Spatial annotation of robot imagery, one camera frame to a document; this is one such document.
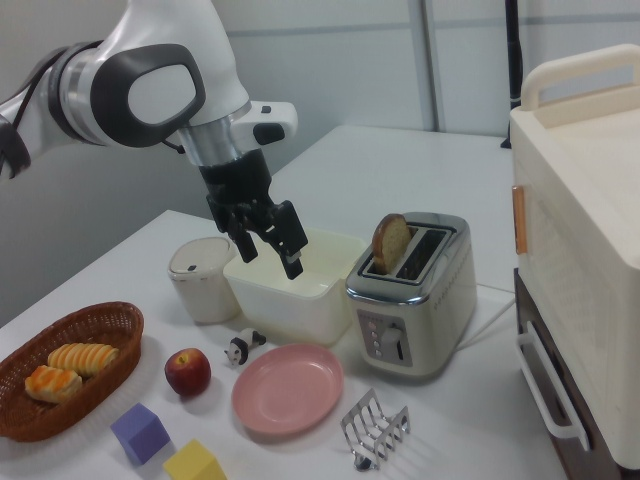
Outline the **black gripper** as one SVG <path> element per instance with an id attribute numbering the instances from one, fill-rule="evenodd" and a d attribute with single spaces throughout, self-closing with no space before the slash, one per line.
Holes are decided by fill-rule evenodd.
<path id="1" fill-rule="evenodd" d="M 294 280 L 303 272 L 301 250 L 308 244 L 306 233 L 294 205 L 285 200 L 275 205 L 269 195 L 271 173 L 261 149 L 251 150 L 236 160 L 214 166 L 201 166 L 199 172 L 208 190 L 207 202 L 214 222 L 222 233 L 234 230 L 231 218 L 241 224 L 233 241 L 245 263 L 258 256 L 251 231 L 275 230 L 278 251 L 285 274 Z"/>

